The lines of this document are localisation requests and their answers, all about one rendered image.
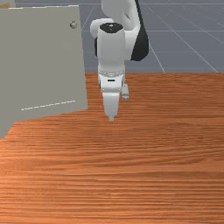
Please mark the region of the pale grey cabinet door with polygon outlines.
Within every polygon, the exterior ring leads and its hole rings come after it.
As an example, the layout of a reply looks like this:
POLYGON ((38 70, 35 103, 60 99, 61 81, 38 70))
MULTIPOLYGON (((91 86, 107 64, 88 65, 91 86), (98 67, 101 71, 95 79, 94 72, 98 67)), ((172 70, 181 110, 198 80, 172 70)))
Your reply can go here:
POLYGON ((0 9, 0 139, 14 123, 87 108, 79 7, 0 9))

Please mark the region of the pale cabinet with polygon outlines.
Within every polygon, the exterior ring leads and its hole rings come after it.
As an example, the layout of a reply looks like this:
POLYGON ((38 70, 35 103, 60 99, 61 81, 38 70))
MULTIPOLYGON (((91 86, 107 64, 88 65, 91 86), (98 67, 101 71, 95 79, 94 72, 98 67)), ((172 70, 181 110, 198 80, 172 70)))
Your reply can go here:
POLYGON ((15 0, 0 0, 0 9, 8 9, 15 7, 15 0))

